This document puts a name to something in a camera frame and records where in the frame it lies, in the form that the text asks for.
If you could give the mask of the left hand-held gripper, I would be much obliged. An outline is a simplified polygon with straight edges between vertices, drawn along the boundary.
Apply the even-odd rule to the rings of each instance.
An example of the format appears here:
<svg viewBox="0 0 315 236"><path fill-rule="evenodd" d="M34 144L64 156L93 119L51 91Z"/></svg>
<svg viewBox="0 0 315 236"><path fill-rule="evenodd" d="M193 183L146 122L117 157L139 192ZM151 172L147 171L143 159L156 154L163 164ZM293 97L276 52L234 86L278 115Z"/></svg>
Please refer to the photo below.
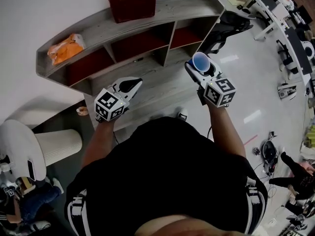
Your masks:
<svg viewBox="0 0 315 236"><path fill-rule="evenodd" d="M131 98L136 95L142 83L141 78L122 77L104 88L94 100L97 121L111 121L127 111Z"/></svg>

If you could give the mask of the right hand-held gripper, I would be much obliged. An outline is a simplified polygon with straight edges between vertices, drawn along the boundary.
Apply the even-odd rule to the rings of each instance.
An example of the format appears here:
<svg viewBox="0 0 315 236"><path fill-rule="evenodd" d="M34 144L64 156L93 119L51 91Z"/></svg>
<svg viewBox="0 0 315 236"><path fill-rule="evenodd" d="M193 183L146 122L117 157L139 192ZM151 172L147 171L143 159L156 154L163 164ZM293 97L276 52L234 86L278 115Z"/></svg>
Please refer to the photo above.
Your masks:
<svg viewBox="0 0 315 236"><path fill-rule="evenodd" d="M194 82L200 82L203 89L203 98L213 104L215 107L227 107L236 93L236 87L233 82L221 73L220 66L209 59L210 68L205 72L210 78L204 79L204 76L195 69L188 61L185 62L185 70Z"/></svg>

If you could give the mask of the blue cup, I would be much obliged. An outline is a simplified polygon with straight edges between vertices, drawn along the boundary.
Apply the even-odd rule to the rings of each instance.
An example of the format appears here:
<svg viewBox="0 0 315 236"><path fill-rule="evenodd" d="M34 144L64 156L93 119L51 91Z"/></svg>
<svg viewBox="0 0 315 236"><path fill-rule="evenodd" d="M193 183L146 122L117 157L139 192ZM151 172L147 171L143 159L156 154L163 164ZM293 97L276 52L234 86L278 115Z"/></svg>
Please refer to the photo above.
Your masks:
<svg viewBox="0 0 315 236"><path fill-rule="evenodd" d="M192 56L192 64L199 72L207 72L210 69L211 63L208 56L203 52L196 52Z"/></svg>

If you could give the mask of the grey wooden desk with hutch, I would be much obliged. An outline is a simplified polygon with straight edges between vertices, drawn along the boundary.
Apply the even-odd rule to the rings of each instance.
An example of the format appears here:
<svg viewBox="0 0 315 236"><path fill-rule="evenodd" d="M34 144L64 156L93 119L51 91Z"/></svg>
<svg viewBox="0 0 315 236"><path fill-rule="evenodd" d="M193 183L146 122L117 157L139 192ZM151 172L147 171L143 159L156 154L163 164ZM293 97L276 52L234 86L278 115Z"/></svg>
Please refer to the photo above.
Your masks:
<svg viewBox="0 0 315 236"><path fill-rule="evenodd" d="M165 66L171 50L191 58L224 12L219 0L156 0L151 18L116 23L110 9L95 13L57 34L36 52L38 76L86 95L96 95L92 81L139 58L152 56ZM48 49L82 35L86 48L53 66Z"/></svg>

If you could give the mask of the person's right forearm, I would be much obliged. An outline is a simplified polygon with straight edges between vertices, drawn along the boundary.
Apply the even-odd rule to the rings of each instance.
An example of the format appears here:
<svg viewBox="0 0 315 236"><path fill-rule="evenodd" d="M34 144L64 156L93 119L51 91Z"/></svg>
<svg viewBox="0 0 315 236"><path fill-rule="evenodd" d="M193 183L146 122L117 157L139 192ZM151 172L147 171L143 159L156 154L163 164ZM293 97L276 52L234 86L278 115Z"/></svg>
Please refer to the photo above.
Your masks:
<svg viewBox="0 0 315 236"><path fill-rule="evenodd" d="M211 103L207 104L213 138L215 144L225 152L246 158L244 144L237 133L230 116L225 107L215 107Z"/></svg>

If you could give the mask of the person's left forearm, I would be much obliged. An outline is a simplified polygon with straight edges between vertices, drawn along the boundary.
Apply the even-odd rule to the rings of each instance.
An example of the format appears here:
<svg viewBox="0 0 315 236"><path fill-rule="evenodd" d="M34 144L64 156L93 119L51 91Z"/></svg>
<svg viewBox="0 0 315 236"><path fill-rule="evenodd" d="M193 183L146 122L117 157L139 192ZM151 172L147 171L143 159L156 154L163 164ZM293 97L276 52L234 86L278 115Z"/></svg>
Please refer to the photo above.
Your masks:
<svg viewBox="0 0 315 236"><path fill-rule="evenodd" d="M116 119L99 123L85 150L82 168L105 158L113 147L114 125Z"/></svg>

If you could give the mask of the person's white shoe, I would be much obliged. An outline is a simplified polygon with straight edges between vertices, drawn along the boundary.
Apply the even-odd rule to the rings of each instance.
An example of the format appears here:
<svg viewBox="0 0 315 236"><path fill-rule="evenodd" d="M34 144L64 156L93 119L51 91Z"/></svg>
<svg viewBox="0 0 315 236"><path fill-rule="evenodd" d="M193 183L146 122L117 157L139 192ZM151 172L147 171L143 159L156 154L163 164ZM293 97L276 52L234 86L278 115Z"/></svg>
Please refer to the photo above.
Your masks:
<svg viewBox="0 0 315 236"><path fill-rule="evenodd" d="M185 109L183 107L175 108L175 118L183 120L183 121L187 121L187 118L188 118L187 109Z"/></svg>

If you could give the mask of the black office chair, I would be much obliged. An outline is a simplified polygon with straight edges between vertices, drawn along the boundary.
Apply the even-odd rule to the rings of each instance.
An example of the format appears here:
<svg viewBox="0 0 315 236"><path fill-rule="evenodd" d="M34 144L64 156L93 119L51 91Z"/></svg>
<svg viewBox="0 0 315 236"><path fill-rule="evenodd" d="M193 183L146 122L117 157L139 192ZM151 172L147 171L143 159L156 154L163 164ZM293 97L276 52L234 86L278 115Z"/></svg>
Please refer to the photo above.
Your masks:
<svg viewBox="0 0 315 236"><path fill-rule="evenodd" d="M252 27L250 19L233 11L225 11L220 17L220 22L214 25L201 44L199 51L207 55L217 54L226 44L228 37L250 30Z"/></svg>

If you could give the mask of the orange plastic packet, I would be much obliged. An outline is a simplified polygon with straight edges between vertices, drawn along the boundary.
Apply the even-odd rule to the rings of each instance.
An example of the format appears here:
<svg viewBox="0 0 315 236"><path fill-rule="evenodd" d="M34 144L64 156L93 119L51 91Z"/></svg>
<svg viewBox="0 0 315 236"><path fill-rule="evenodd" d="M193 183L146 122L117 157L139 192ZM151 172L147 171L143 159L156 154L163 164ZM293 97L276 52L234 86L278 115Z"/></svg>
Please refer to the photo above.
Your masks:
<svg viewBox="0 0 315 236"><path fill-rule="evenodd" d="M85 50L86 45L80 34L71 34L67 39L48 49L47 55L56 66Z"/></svg>

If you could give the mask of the red floor tape strip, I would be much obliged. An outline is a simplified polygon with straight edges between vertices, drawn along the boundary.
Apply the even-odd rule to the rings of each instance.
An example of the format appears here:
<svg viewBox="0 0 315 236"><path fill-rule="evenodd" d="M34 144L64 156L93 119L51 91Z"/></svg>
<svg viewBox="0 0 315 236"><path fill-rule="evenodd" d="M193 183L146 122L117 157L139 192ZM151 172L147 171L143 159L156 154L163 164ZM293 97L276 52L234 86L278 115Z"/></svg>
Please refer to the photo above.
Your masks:
<svg viewBox="0 0 315 236"><path fill-rule="evenodd" d="M256 139L258 137L258 134L254 135L253 137L251 137L249 140L247 140L245 143L244 143L244 146L247 145L248 143L250 143L252 140Z"/></svg>

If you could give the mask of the person's black shirt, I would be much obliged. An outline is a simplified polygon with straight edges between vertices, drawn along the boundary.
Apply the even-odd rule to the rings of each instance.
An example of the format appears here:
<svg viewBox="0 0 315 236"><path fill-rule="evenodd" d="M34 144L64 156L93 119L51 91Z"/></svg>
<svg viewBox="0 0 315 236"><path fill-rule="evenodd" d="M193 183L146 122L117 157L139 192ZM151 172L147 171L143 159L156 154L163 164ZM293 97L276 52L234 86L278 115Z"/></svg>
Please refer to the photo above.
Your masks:
<svg viewBox="0 0 315 236"><path fill-rule="evenodd" d="M250 234L266 205L266 187L246 158L163 117L85 166L67 188L64 213L78 236L134 236L171 215Z"/></svg>

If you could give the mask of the black round floor device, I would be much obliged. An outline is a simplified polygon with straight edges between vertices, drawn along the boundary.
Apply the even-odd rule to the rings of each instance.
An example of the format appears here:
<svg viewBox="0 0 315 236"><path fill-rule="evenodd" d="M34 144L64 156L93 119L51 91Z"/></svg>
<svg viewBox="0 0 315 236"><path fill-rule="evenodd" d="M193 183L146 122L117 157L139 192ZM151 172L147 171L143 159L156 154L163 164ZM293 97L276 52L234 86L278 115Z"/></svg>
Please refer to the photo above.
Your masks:
<svg viewBox="0 0 315 236"><path fill-rule="evenodd" d="M271 140L267 140L261 146L262 156L266 164L270 165L278 157L278 151Z"/></svg>

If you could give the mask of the yellow green foam block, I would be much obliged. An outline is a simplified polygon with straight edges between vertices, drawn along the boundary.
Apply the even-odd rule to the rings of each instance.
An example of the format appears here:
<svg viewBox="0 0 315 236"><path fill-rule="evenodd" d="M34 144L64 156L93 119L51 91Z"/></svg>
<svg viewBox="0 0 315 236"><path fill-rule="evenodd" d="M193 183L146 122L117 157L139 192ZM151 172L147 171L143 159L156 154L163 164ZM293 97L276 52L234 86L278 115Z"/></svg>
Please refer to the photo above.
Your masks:
<svg viewBox="0 0 315 236"><path fill-rule="evenodd" d="M311 146L315 146L315 126L312 126L306 133L306 141L309 142Z"/></svg>

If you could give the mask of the white rounded machine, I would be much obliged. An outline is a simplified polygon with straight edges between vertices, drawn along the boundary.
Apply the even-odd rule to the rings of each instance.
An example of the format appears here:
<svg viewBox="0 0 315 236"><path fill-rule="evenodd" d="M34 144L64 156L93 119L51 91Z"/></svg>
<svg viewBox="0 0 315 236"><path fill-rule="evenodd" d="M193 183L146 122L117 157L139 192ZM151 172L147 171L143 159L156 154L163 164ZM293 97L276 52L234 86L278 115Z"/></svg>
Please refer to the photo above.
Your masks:
<svg viewBox="0 0 315 236"><path fill-rule="evenodd" d="M0 125L0 155L9 158L10 170L4 175L10 182L19 177L41 181L46 164L39 142L30 128L10 119Z"/></svg>

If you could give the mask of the pink cushion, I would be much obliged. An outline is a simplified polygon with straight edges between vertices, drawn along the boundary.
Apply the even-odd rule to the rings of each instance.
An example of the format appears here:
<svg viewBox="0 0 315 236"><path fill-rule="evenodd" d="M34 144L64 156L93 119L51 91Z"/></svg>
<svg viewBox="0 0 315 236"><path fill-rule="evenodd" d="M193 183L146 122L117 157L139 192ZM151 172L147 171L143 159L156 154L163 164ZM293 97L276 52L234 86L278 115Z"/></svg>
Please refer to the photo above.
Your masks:
<svg viewBox="0 0 315 236"><path fill-rule="evenodd" d="M301 163L299 163L299 165L304 168L310 175L313 175L313 173L315 172L315 168L310 165L307 161L303 161Z"/></svg>

